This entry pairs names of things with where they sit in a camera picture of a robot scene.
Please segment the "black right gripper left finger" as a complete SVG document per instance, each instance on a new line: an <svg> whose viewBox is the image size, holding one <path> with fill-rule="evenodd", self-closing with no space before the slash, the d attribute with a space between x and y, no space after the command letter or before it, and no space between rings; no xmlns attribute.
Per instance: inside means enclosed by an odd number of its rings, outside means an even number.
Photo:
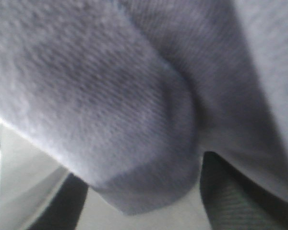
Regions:
<svg viewBox="0 0 288 230"><path fill-rule="evenodd" d="M37 217L23 225L24 230L74 230L84 207L88 185L68 174L58 192Z"/></svg>

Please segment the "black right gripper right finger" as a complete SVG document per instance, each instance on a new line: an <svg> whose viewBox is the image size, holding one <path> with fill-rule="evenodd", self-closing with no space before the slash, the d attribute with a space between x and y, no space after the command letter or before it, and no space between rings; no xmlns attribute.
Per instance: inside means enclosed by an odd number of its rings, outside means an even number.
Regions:
<svg viewBox="0 0 288 230"><path fill-rule="evenodd" d="M200 193L214 230L288 230L288 203L214 152L204 153Z"/></svg>

